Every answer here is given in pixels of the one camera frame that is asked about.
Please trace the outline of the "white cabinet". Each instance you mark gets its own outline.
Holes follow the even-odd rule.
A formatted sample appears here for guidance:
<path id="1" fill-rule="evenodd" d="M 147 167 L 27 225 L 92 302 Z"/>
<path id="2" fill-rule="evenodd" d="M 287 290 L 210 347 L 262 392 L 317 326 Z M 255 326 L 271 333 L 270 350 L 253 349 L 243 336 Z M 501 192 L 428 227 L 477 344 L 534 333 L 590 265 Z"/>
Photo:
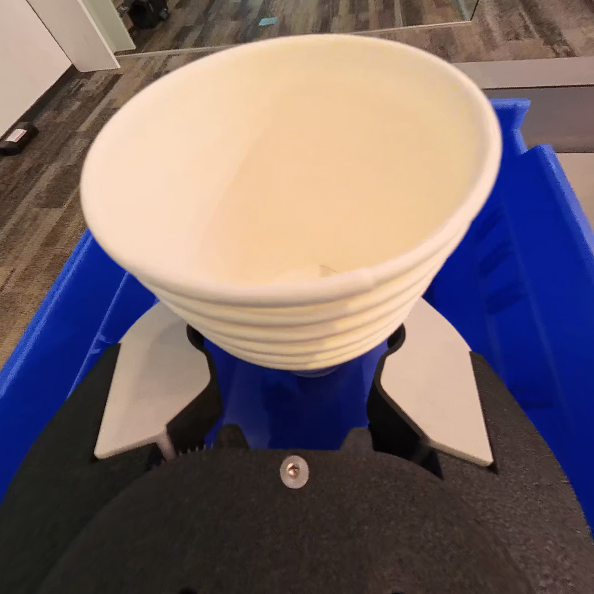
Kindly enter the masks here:
<path id="1" fill-rule="evenodd" d="M 1 135 L 71 68 L 119 68 L 136 48 L 113 1 L 1 1 Z"/>

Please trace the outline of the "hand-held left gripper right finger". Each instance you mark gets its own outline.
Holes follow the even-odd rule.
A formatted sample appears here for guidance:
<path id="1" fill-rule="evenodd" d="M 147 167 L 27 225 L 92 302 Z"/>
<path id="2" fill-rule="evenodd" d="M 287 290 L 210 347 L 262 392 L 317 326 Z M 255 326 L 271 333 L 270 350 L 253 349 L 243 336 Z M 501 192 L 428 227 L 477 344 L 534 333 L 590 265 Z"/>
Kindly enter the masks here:
<path id="1" fill-rule="evenodd" d="M 378 360 L 373 389 L 423 446 L 476 466 L 493 466 L 469 345 L 424 299 L 415 303 L 398 333 L 398 341 Z"/>

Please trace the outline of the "small black box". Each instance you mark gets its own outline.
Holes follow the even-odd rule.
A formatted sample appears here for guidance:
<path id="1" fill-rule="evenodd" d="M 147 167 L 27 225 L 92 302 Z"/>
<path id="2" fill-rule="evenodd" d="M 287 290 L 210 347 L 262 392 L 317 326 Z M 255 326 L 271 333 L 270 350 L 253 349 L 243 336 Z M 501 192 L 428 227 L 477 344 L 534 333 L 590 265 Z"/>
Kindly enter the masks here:
<path id="1" fill-rule="evenodd" d="M 18 122 L 1 138 L 1 155 L 14 156 L 23 152 L 38 135 L 39 130 L 30 122 Z"/>

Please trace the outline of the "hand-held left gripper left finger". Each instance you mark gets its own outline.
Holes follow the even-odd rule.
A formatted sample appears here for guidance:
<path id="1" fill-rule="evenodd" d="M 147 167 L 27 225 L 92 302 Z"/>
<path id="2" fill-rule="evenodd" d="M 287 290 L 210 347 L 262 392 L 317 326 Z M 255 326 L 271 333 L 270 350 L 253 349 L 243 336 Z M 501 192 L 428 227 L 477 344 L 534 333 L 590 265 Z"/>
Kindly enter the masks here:
<path id="1" fill-rule="evenodd" d="M 202 335 L 168 308 L 152 307 L 118 346 L 95 457 L 151 444 L 165 460 L 202 449 L 222 414 Z"/>

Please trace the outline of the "blue plastic bin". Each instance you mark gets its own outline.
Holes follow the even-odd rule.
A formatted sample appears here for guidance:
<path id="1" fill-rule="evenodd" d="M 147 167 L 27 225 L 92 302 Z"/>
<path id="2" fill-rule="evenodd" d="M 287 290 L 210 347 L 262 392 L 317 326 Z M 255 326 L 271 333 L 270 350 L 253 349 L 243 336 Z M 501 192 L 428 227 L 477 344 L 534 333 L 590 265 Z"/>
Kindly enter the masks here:
<path id="1" fill-rule="evenodd" d="M 545 439 L 593 527 L 593 231 L 530 101 L 491 99 L 503 158 L 491 197 L 425 297 Z M 34 440 L 155 297 L 85 231 L 1 370 L 1 499 Z"/>

